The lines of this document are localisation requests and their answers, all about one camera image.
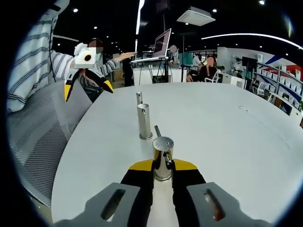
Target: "gray mesh chair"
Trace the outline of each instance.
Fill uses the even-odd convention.
[[[9,145],[21,183],[46,206],[51,206],[65,146],[91,104],[78,81],[66,103],[62,80],[37,91],[22,110],[8,115]]]

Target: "white chair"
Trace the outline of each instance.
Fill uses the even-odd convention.
[[[218,83],[219,80],[219,70],[216,71],[216,73],[214,74],[214,77],[212,79],[209,78],[205,78],[205,82],[211,82],[211,83]]]
[[[260,82],[258,88],[252,87],[252,92],[258,96],[264,96],[266,87],[267,87],[266,83]]]
[[[61,155],[90,106],[78,81],[65,102],[62,80],[37,91],[22,110],[8,115],[9,146],[20,181],[48,207]]]

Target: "woman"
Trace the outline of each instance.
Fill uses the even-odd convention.
[[[195,71],[190,71],[187,75],[187,82],[205,82],[205,78],[212,79],[217,72],[215,58],[208,57],[202,65],[199,66],[198,74],[193,76]]]

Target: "monitor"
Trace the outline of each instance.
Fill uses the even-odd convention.
[[[156,38],[152,57],[166,57],[170,33],[171,28]]]

